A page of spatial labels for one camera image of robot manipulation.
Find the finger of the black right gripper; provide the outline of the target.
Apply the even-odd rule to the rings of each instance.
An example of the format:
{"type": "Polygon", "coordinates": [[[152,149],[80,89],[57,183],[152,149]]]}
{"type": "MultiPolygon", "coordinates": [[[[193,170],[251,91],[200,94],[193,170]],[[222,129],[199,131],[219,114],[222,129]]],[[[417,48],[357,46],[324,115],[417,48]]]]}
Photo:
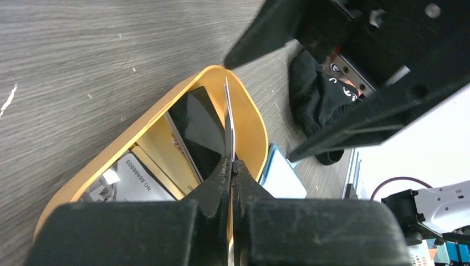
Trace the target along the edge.
{"type": "Polygon", "coordinates": [[[265,1],[224,59],[226,69],[248,64],[285,46],[308,9],[307,1],[265,1]]]}

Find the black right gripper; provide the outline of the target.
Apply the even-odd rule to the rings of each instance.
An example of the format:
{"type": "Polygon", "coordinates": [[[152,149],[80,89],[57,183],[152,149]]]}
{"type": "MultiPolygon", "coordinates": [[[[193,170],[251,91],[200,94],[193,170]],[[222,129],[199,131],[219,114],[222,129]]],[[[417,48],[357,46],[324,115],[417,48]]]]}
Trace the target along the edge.
{"type": "Polygon", "coordinates": [[[357,87],[382,89],[288,158],[381,144],[469,83],[468,1],[296,1],[293,36],[357,87]]]}

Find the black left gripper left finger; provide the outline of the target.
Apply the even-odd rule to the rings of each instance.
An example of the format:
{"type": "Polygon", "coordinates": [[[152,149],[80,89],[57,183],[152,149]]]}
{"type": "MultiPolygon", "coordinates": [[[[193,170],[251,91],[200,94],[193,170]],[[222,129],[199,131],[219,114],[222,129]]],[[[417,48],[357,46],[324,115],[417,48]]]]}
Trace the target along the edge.
{"type": "Polygon", "coordinates": [[[232,161],[175,202],[68,203],[36,236],[26,265],[227,265],[232,161]]]}

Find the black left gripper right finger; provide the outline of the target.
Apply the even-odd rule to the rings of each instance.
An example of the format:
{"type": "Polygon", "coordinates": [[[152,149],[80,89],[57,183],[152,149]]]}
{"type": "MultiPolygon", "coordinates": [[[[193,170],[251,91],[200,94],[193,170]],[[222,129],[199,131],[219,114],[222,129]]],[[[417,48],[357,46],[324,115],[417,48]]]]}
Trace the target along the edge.
{"type": "Polygon", "coordinates": [[[276,199],[232,167],[235,265],[410,265],[393,213],[374,201],[276,199]]]}

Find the blue leather card holder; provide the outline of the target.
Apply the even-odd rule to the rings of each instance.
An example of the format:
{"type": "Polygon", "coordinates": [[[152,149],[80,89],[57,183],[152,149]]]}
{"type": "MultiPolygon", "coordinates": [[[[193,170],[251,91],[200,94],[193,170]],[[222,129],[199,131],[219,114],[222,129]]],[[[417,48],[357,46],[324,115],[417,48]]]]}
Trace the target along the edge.
{"type": "Polygon", "coordinates": [[[307,191],[278,145],[271,144],[259,184],[274,198],[302,199],[307,191]]]}

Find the silver VIP card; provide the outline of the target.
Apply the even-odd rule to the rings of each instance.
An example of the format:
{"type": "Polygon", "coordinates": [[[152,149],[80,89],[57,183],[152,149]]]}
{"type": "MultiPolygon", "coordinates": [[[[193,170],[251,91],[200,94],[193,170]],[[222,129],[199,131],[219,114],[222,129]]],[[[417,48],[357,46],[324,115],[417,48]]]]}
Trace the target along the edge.
{"type": "Polygon", "coordinates": [[[225,156],[230,158],[232,162],[236,160],[235,153],[235,136],[234,136],[234,125],[233,125],[233,114],[231,97],[229,93],[228,78],[225,78],[224,82],[224,93],[226,97],[226,111],[224,115],[224,145],[225,145],[225,156]]]}

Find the orange oval plastic tray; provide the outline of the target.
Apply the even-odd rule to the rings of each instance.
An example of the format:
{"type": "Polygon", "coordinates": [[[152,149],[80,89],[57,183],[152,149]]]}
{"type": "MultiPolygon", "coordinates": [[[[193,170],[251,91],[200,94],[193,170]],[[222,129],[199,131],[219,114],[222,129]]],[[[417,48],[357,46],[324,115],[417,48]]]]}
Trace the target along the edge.
{"type": "Polygon", "coordinates": [[[235,151],[237,156],[245,162],[252,177],[258,181],[268,154],[268,136],[262,116],[240,79],[222,66],[211,65],[170,89],[68,181],[46,205],[40,215],[34,235],[38,235],[49,215],[58,206],[77,202],[88,187],[119,157],[131,151],[135,142],[153,124],[159,120],[166,120],[164,114],[186,92],[200,86],[205,87],[219,119],[223,120],[226,107],[226,97],[223,92],[225,78],[228,78],[233,108],[235,151]]]}

